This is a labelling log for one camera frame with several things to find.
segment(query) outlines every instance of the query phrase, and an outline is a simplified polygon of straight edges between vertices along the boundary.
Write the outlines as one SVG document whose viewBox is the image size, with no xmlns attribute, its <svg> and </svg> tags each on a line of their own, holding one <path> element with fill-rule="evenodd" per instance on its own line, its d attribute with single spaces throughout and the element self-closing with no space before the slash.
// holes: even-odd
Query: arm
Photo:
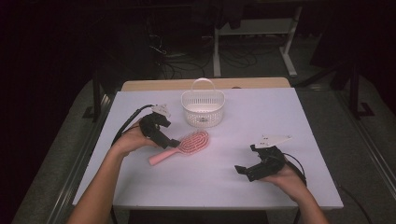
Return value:
<svg viewBox="0 0 396 224">
<path fill-rule="evenodd" d="M 143 146 L 154 146 L 137 123 L 107 152 L 98 172 L 87 187 L 67 223 L 107 223 L 124 157 Z"/>
<path fill-rule="evenodd" d="M 288 165 L 285 165 L 276 175 L 269 175 L 261 181 L 275 184 L 297 202 L 305 224 L 329 223 L 314 196 Z"/>
</svg>

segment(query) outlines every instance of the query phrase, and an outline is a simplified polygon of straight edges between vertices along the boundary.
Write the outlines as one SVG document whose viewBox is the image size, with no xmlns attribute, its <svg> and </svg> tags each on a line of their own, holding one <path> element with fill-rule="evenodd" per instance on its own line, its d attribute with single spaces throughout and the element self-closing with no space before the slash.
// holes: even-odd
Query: basket handle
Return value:
<svg viewBox="0 0 396 224">
<path fill-rule="evenodd" d="M 213 82 L 212 82 L 210 79 L 205 78 L 205 77 L 200 77 L 200 78 L 196 79 L 194 82 L 192 82 L 192 85 L 191 85 L 191 90 L 192 90 L 192 91 L 193 91 L 194 85 L 195 85 L 197 82 L 200 82 L 200 81 L 209 82 L 210 84 L 212 84 L 213 90 L 214 90 L 214 91 L 216 90 L 215 84 L 213 84 Z"/>
</svg>

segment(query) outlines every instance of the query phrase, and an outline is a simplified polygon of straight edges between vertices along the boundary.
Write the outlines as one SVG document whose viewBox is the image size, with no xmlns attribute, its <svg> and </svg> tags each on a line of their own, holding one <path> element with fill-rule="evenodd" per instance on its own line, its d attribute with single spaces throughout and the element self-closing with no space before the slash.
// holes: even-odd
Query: pink hairbrush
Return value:
<svg viewBox="0 0 396 224">
<path fill-rule="evenodd" d="M 178 147 L 172 147 L 160 154 L 154 155 L 148 159 L 151 165 L 155 165 L 160 161 L 180 152 L 182 154 L 190 155 L 207 147 L 209 143 L 209 134 L 205 130 L 198 130 L 187 136 L 182 137 Z"/>
</svg>

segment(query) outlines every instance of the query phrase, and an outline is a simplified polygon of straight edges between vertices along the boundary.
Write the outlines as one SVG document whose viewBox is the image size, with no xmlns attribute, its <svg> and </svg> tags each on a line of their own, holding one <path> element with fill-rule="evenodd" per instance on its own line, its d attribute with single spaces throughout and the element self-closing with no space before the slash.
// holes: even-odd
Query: person's right hand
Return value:
<svg viewBox="0 0 396 224">
<path fill-rule="evenodd" d="M 264 177 L 260 181 L 273 183 L 288 194 L 295 202 L 310 194 L 301 178 L 287 164 L 277 174 Z"/>
</svg>

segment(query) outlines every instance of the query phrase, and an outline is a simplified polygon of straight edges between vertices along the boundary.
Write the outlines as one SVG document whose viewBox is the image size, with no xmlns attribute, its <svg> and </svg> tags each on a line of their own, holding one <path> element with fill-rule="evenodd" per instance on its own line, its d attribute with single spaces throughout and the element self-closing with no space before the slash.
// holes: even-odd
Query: person's left hand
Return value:
<svg viewBox="0 0 396 224">
<path fill-rule="evenodd" d="M 127 131 L 125 131 L 110 150 L 116 150 L 126 157 L 130 152 L 144 146 L 157 147 L 157 144 L 142 134 L 139 127 L 139 121 L 134 123 Z"/>
</svg>

